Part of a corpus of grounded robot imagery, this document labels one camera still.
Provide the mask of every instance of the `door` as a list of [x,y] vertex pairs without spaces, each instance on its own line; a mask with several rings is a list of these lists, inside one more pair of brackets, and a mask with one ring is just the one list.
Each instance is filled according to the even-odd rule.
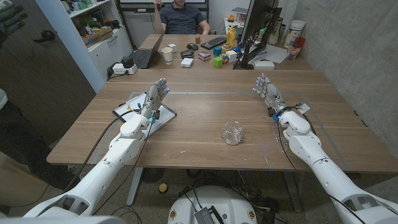
[[[50,144],[66,133],[95,92],[36,2],[11,1],[28,17],[0,49],[0,88]],[[43,30],[54,32],[55,40],[34,42]]]

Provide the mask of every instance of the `computer mouse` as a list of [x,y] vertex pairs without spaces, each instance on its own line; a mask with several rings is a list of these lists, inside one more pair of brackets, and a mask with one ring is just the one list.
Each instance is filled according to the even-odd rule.
[[198,46],[194,43],[187,44],[187,48],[192,50],[198,50]]

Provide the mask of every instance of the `wooden table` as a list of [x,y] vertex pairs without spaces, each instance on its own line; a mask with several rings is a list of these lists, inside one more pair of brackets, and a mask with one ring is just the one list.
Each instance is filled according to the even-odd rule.
[[[143,47],[152,39],[153,35],[150,35]],[[193,41],[194,35],[165,35],[160,47],[175,43],[181,50],[182,46]],[[174,65],[179,65],[179,54],[175,54],[175,60]],[[275,122],[267,117],[266,105],[251,91],[261,71],[232,70],[228,66],[215,68],[208,62],[201,62],[196,58],[192,68],[177,66],[171,69],[157,59],[151,69],[138,70],[135,75],[108,81],[47,160],[53,164],[82,164],[103,129],[114,119],[112,110],[164,77],[171,92],[163,103],[178,115],[149,138],[137,166],[293,169],[275,140],[272,130]],[[325,152],[344,171],[398,170],[398,162],[320,72],[295,70],[295,67],[308,68],[304,60],[286,61],[280,67],[285,70],[265,73],[282,91],[288,105],[302,102],[311,106],[312,110],[307,114]],[[247,135],[242,144],[230,146],[220,138],[228,121],[239,121],[244,126]],[[118,122],[109,129],[89,162],[96,163],[104,156],[120,125]],[[297,169],[309,170],[290,151],[288,155]]]

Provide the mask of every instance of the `clipboard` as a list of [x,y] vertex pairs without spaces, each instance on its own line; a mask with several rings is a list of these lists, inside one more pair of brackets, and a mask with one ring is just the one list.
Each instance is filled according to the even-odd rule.
[[[145,97],[146,97],[146,93],[142,93],[139,96],[136,96],[136,97],[132,98],[131,100],[128,100],[124,104],[120,105],[118,108],[113,110],[112,113],[115,116],[120,116],[121,114],[129,111],[129,109],[127,109],[127,107],[129,106],[129,103],[130,103],[130,108],[132,110],[139,109],[138,103],[143,105],[144,101],[145,101]],[[170,121],[172,118],[174,118],[177,115],[176,112],[174,112],[173,110],[171,110],[164,104],[161,104],[159,111],[160,111],[159,119],[157,119],[156,122],[152,125],[150,135],[155,133],[160,127],[162,127],[165,123],[167,123],[168,121]],[[134,112],[128,113],[128,114],[122,116],[120,118],[120,120],[123,123],[125,123],[126,121],[130,120],[135,114],[136,113],[134,113]],[[149,131],[149,128],[146,130],[142,130],[142,132],[145,133],[146,136],[148,136],[148,131]]]

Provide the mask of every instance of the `laptop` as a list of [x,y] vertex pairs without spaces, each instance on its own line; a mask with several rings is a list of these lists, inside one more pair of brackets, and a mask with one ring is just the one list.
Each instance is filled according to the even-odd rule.
[[163,39],[162,34],[159,37],[159,40],[157,40],[156,44],[154,45],[153,49],[137,49],[133,50],[132,53],[130,54],[130,57],[134,60],[134,63],[136,63],[137,68],[148,68],[150,61],[156,54],[157,50],[159,49],[160,43],[162,42]]

